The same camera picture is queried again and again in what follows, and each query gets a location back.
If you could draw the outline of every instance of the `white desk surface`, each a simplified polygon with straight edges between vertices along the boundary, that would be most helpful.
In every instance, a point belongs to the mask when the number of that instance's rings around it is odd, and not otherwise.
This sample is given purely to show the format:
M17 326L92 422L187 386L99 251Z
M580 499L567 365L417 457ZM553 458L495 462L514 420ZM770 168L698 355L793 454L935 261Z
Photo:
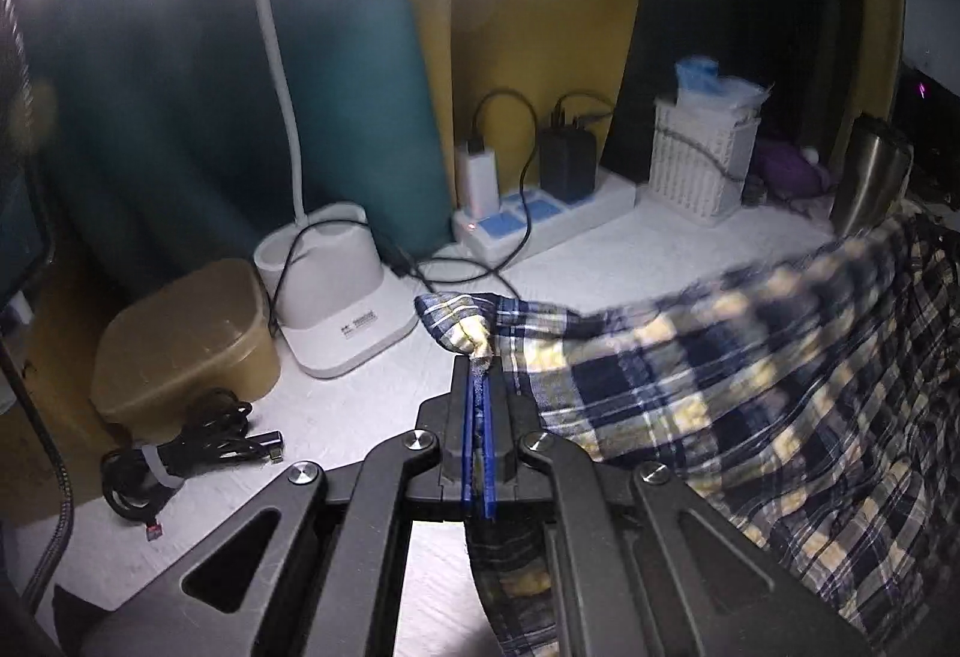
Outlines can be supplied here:
M744 209L714 229L704 229L644 196L630 214L521 261L505 274L525 299L591 311L676 291L757 259L801 254L827 240L822 230L785 211ZM505 291L490 278L472 289ZM279 475L286 463L312 459L330 470L356 462L380 441L409 430L419 404L445 393L450 383L453 356L420 326L381 353L376 366L364 365L328 382L303 374L280 345L280 381L254 404L251 417L254 432L283 433L284 464L243 465L190 480L160 514L163 537L155 542L145 540L141 524L126 523L102 499L83 504L56 583L104 608L119 606ZM48 518L5 536L18 589L26 584L54 523ZM40 609L40 621L51 633L52 588ZM473 588L459 524L414 527L395 654L499 654Z

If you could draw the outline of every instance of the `teal fabric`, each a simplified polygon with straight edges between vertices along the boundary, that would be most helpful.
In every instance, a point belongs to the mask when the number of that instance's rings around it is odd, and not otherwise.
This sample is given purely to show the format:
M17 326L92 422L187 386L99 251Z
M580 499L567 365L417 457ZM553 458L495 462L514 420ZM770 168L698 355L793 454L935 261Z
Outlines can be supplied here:
M451 201L408 0L272 0L308 211L352 200L414 254ZM54 188L133 296L293 220L290 164L253 0L19 0L53 85Z

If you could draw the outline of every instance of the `blue plaid fabric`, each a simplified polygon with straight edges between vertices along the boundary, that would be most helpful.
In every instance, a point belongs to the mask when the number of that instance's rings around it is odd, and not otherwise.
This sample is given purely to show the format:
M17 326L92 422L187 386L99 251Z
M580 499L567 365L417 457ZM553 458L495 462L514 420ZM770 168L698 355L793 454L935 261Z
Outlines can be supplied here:
M928 220L590 315L496 295L416 301L445 347L501 357L596 461L659 460L883 649L957 552L957 273ZM508 655L554 654L539 531L467 527Z

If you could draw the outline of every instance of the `white lamp base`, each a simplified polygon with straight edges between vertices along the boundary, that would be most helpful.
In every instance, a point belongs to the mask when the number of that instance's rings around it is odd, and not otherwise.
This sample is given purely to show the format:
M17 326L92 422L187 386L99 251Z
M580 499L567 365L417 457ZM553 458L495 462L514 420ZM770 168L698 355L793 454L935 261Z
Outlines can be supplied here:
M390 270L363 299L315 326L280 325L296 363L316 379L334 379L406 337L416 326L414 293Z

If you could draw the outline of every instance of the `power strip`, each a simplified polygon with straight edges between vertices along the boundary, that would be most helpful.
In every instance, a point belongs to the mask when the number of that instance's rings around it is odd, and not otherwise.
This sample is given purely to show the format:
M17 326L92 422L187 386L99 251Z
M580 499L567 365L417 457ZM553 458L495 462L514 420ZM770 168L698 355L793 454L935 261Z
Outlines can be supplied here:
M597 170L592 195L572 205L536 187L525 189L533 220L530 239L514 262L547 251L581 232L596 229L630 212L637 204L637 186L604 169ZM500 211L479 221L460 209L453 214L453 235L488 267L500 264L523 239L526 217L520 192L500 199Z

